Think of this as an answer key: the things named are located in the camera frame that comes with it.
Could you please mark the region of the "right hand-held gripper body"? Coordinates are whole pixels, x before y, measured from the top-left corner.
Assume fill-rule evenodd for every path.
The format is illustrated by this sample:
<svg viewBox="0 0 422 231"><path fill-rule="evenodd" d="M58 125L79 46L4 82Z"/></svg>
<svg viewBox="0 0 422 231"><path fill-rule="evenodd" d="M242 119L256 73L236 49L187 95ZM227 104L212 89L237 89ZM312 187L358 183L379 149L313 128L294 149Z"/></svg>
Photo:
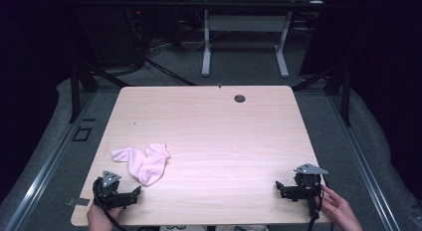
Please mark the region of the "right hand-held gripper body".
<svg viewBox="0 0 422 231"><path fill-rule="evenodd" d="M298 202L304 199L308 203L311 218L319 218L319 207L316 198L321 198L321 177L328 171L313 164L305 163L294 169L295 186L285 186L285 192L291 193L291 200Z"/></svg>

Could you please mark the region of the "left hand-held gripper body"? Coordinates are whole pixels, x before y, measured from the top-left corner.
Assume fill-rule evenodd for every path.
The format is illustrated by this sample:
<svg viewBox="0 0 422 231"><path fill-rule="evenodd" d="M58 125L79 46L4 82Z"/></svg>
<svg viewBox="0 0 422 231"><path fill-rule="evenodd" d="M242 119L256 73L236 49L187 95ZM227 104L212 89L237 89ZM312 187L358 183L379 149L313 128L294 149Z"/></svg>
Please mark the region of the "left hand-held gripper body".
<svg viewBox="0 0 422 231"><path fill-rule="evenodd" d="M105 210L112 210L117 207L123 207L124 199L138 199L138 195L131 194L132 191L127 193L119 193L117 191L120 179L120 175L104 170L103 175L93 184L94 205Z"/></svg>

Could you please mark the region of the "pink sock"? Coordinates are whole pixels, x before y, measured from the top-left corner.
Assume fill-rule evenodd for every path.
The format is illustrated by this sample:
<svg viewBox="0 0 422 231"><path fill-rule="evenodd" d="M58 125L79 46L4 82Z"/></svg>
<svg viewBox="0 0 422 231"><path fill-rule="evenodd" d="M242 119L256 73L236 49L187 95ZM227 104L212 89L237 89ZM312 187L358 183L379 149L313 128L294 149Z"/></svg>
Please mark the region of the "pink sock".
<svg viewBox="0 0 422 231"><path fill-rule="evenodd" d="M143 170L146 164L146 156L138 148L124 148L114 150L111 153L111 157L117 162L126 162L128 172L141 184L146 184L149 176Z"/></svg>
<svg viewBox="0 0 422 231"><path fill-rule="evenodd" d="M138 169L138 180L142 185L150 186L157 182L164 173L170 154L164 143L150 144L144 152Z"/></svg>

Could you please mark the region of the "person's left hand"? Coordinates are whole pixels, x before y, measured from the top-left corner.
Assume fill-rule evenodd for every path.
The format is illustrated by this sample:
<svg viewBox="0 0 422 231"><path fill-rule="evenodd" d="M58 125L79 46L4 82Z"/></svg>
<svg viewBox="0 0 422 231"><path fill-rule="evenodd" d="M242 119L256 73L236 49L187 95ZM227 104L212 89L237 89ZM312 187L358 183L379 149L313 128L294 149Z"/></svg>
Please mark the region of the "person's left hand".
<svg viewBox="0 0 422 231"><path fill-rule="evenodd" d="M112 231L114 225L104 212L96 205L92 205L87 212L89 231Z"/></svg>

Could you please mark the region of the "person's right hand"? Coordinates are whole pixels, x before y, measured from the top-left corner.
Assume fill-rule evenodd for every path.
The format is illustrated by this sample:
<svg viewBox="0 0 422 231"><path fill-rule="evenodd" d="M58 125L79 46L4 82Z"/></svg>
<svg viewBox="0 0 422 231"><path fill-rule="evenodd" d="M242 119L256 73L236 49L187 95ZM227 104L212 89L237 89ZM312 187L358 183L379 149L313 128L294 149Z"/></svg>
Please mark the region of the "person's right hand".
<svg viewBox="0 0 422 231"><path fill-rule="evenodd" d="M348 201L325 185L321 189L323 191L321 211L337 231L363 231Z"/></svg>

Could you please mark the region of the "black equipment cabinet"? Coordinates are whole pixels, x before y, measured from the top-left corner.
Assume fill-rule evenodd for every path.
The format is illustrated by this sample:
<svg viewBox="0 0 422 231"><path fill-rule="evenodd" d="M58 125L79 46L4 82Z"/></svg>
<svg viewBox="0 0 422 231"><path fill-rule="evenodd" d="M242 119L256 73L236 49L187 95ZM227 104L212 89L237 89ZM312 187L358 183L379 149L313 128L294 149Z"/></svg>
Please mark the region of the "black equipment cabinet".
<svg viewBox="0 0 422 231"><path fill-rule="evenodd" d="M101 67L134 68L143 64L123 9L80 8L78 16Z"/></svg>

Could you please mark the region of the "white desk with metal legs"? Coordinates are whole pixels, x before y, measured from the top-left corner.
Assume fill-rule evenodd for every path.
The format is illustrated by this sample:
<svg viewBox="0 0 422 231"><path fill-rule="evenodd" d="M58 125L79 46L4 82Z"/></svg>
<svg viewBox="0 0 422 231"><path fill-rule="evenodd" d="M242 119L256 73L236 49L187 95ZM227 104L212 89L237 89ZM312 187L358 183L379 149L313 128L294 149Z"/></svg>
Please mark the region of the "white desk with metal legs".
<svg viewBox="0 0 422 231"><path fill-rule="evenodd" d="M286 2L296 5L298 2L306 4L322 4L323 0L190 0L192 2ZM264 12L234 12L227 8L227 13L204 10L204 53L202 75L208 77L211 68L211 37L214 32L276 32L280 34L279 43L274 47L279 71L282 78L289 76L284 58L284 47L292 21L292 11L282 12L280 15L266 15Z"/></svg>

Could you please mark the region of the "grey metal table bracket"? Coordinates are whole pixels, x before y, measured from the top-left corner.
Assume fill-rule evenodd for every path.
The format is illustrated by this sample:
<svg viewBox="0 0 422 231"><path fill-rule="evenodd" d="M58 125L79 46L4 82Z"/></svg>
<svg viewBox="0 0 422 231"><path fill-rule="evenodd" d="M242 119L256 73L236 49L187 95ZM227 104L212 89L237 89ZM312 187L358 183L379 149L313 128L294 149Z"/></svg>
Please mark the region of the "grey metal table bracket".
<svg viewBox="0 0 422 231"><path fill-rule="evenodd" d="M90 203L89 199L86 198L69 198L68 201L66 202L67 205L69 206L87 206Z"/></svg>

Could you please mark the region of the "aluminium floor rail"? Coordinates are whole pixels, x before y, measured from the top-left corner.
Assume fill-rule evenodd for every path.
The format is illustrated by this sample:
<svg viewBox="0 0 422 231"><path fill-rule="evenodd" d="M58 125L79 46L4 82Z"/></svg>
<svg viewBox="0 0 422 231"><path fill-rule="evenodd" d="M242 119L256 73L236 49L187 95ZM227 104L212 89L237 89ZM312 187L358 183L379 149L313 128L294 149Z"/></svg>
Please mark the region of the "aluminium floor rail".
<svg viewBox="0 0 422 231"><path fill-rule="evenodd" d="M6 199L0 204L0 212L4 214L0 231L19 231L26 225L61 162L71 136L78 129L81 115L95 95L83 95L80 111L74 118L67 118L72 115L72 110L66 109L71 102L66 101L64 96L59 98L53 117L34 153Z"/></svg>
<svg viewBox="0 0 422 231"><path fill-rule="evenodd" d="M336 97L327 97L327 100L351 146L351 155L385 231L402 231L383 191L376 180L376 177L374 176L372 169L369 166L353 127L348 126L342 118L339 101Z"/></svg>

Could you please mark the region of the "black horizontal frame bar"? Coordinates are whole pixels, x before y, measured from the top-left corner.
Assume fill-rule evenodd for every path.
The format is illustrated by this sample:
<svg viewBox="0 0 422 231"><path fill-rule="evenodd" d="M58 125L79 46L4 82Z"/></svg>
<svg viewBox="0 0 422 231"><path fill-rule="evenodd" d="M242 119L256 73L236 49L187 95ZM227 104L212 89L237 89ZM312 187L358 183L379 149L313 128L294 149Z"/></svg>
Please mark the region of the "black horizontal frame bar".
<svg viewBox="0 0 422 231"><path fill-rule="evenodd" d="M168 2L168 1L146 1L146 2L84 2L84 1L63 1L62 4L72 6L109 6L109 7L142 7L142 8L183 8L183 9L286 9L286 10L342 10L345 5L326 4L295 4L278 2L252 2L252 3L231 3L231 2Z"/></svg>

